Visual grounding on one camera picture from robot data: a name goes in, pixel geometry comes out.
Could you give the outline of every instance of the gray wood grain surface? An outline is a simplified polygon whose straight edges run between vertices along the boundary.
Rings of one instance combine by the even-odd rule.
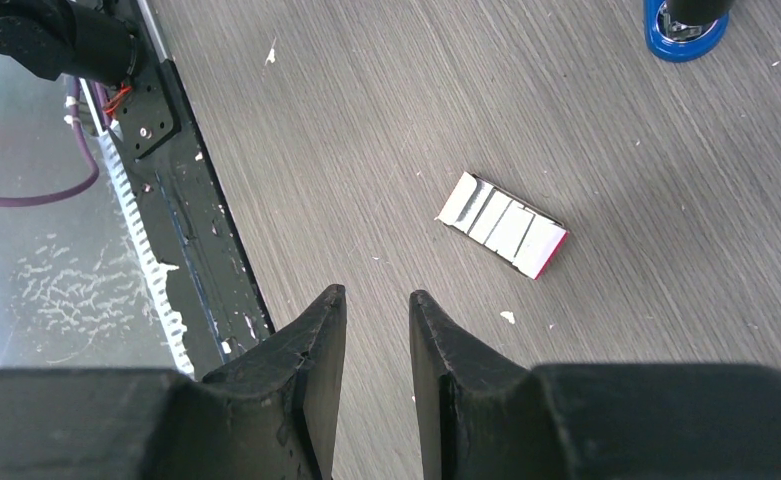
[[[158,5],[276,324],[348,287],[336,479],[421,476],[416,288],[522,365],[781,368],[781,1],[685,65],[638,0]],[[571,228],[541,280],[433,221],[464,170]]]

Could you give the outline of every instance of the small white box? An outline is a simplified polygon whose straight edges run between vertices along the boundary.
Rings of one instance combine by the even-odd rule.
[[[556,220],[466,172],[437,219],[535,280],[569,236]]]

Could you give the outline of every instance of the red edge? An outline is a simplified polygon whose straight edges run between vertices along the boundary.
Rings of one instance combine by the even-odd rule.
[[[563,236],[563,237],[561,237],[561,241],[560,241],[560,242],[558,242],[558,245],[556,245],[556,246],[555,246],[555,249],[554,249],[554,250],[552,250],[552,254],[551,254],[551,255],[549,255],[549,258],[547,258],[547,259],[546,259],[546,263],[544,263],[544,264],[543,264],[543,268],[541,268],[541,269],[540,269],[540,271],[539,271],[539,272],[537,272],[537,276],[536,276],[536,277],[534,277],[534,278],[533,278],[533,280],[537,280],[538,278],[540,278],[540,276],[541,276],[541,275],[543,275],[543,272],[545,272],[545,271],[546,271],[546,267],[548,267],[548,266],[549,266],[549,263],[551,263],[551,262],[552,262],[552,259],[555,257],[555,254],[557,254],[557,253],[558,253],[558,250],[560,250],[560,249],[561,249],[561,245],[563,245],[563,244],[564,244],[564,242],[567,240],[567,237],[569,237],[569,236],[570,236],[570,232],[568,232],[568,231],[566,231],[566,230],[565,230],[565,231],[564,231],[564,236]]]

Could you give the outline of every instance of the blue object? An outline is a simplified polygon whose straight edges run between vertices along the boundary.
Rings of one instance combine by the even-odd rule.
[[[659,27],[659,13],[664,0],[643,0],[646,46],[656,57],[668,62],[689,62],[710,52],[720,43],[729,25],[729,15],[723,15],[707,31],[692,40],[673,41]]]

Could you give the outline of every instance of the robotic arm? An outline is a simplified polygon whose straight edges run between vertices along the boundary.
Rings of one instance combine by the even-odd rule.
[[[115,86],[134,76],[145,49],[130,22],[68,0],[0,0],[0,54],[34,75],[62,73]]]

